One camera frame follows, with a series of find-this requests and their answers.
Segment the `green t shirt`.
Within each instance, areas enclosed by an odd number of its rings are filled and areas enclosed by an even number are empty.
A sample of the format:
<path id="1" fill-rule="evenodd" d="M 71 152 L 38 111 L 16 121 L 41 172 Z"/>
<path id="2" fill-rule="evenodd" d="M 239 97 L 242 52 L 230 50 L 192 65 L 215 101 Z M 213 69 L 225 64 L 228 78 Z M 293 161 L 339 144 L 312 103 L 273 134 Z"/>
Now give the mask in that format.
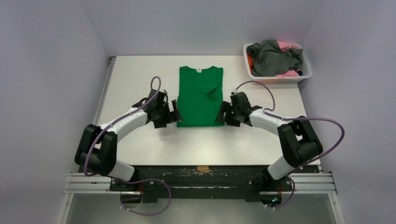
<path id="1" fill-rule="evenodd" d="M 224 125 L 216 121 L 223 102 L 223 73 L 223 68 L 215 66 L 206 69 L 179 68 L 177 103 L 182 121 L 177 122 L 178 128 Z"/>

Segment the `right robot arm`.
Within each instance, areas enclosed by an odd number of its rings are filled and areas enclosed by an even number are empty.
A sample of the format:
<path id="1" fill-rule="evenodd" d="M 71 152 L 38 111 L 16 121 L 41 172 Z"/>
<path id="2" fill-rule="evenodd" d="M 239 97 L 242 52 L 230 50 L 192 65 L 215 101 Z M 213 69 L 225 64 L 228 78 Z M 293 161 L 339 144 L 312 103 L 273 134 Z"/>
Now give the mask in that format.
<path id="1" fill-rule="evenodd" d="M 231 102 L 220 104 L 217 123 L 235 127 L 245 124 L 279 138 L 282 156 L 263 172 L 262 183 L 266 189 L 275 189 L 294 169 L 322 154 L 323 146 L 306 117 L 287 119 L 261 106 L 252 106 L 244 92 L 233 93 L 230 98 Z"/>

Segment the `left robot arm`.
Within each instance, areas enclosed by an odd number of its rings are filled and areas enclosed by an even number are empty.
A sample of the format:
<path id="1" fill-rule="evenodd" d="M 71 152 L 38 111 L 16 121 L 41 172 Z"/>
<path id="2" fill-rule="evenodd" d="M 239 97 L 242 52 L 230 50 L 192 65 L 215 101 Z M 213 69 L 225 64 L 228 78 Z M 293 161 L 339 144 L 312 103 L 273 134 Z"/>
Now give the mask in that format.
<path id="1" fill-rule="evenodd" d="M 128 191 L 139 186 L 136 169 L 117 159 L 118 143 L 132 131 L 150 122 L 155 128 L 182 121 L 176 100 L 169 101 L 166 91 L 152 89 L 120 117 L 100 126 L 89 124 L 84 130 L 74 162 L 87 175 L 101 175 L 121 180 Z"/>

